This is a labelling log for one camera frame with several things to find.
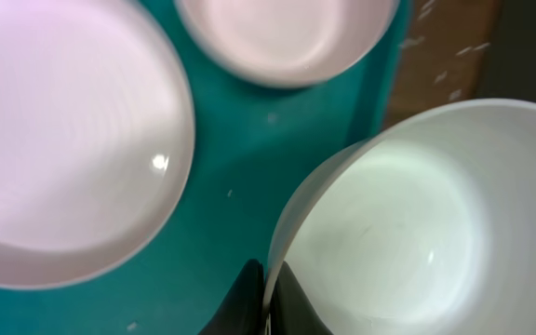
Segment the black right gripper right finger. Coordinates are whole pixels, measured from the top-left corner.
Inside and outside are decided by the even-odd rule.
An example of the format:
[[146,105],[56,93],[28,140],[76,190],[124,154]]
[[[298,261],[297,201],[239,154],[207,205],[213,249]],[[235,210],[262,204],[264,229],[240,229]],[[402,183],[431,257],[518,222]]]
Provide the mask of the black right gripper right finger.
[[332,335],[286,262],[281,266],[271,300],[270,334]]

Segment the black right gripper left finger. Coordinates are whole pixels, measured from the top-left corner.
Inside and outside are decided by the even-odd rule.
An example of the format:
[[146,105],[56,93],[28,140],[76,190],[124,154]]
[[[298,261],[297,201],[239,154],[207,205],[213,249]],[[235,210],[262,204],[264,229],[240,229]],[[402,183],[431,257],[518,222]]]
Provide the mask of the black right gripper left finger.
[[259,335],[264,293],[261,263],[248,260],[200,335]]

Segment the large white plate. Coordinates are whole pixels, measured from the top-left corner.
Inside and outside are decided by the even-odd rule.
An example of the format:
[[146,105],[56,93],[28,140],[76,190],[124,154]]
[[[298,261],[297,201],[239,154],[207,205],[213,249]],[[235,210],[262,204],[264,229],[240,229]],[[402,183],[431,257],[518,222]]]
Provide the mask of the large white plate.
[[0,1],[0,288],[104,275],[177,206],[194,156],[179,56],[136,1]]

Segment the pink white bowl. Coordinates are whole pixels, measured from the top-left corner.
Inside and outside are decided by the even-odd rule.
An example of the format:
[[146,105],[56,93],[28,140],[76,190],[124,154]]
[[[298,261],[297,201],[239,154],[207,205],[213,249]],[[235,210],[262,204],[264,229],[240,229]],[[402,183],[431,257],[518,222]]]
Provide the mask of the pink white bowl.
[[309,87],[364,58],[398,0],[180,0],[189,35],[229,73],[264,87]]

